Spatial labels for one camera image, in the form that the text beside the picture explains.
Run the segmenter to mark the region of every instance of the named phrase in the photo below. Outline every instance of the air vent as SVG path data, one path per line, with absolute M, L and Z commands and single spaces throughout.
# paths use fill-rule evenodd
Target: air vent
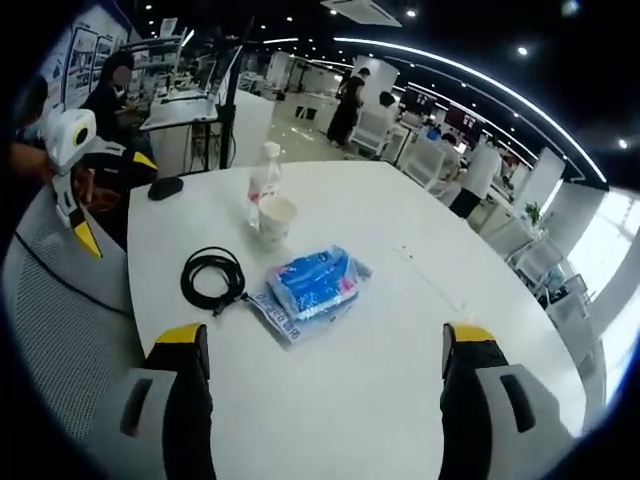
M 356 23 L 402 27 L 398 20 L 371 0 L 325 0 L 322 4 Z

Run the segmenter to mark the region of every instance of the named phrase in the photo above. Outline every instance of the potted plant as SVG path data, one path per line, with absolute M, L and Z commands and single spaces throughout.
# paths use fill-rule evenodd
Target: potted plant
M 535 227 L 540 221 L 540 205 L 537 202 L 527 203 L 524 211 L 531 220 L 531 226 Z

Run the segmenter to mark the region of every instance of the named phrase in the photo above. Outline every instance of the coiled black cable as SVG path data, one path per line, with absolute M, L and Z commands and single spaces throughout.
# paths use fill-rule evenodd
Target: coiled black cable
M 228 255 L 200 255 L 202 252 L 218 250 Z M 213 267 L 222 271 L 228 290 L 218 297 L 209 297 L 197 292 L 194 287 L 196 275 L 203 268 Z M 182 275 L 180 277 L 180 288 L 182 294 L 189 303 L 203 310 L 211 310 L 213 316 L 217 317 L 222 311 L 232 303 L 246 299 L 244 293 L 245 280 L 244 273 L 240 267 L 240 262 L 233 253 L 222 247 L 205 247 L 193 253 L 185 262 Z

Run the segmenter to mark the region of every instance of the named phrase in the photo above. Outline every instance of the woman in black dress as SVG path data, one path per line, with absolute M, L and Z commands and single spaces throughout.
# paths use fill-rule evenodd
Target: woman in black dress
M 362 87 L 364 87 L 364 81 L 369 75 L 371 72 L 368 68 L 361 68 L 358 75 L 352 76 L 343 87 L 342 101 L 338 105 L 327 131 L 327 137 L 331 142 L 336 142 L 340 146 L 345 144 L 349 132 L 358 119 L 358 108 L 362 105 L 360 94 Z

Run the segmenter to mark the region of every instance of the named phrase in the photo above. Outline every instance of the paper cup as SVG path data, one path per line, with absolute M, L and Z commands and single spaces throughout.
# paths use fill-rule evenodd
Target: paper cup
M 291 222 L 298 214 L 297 207 L 280 195 L 268 195 L 258 202 L 259 231 L 265 242 L 276 244 L 289 234 Z

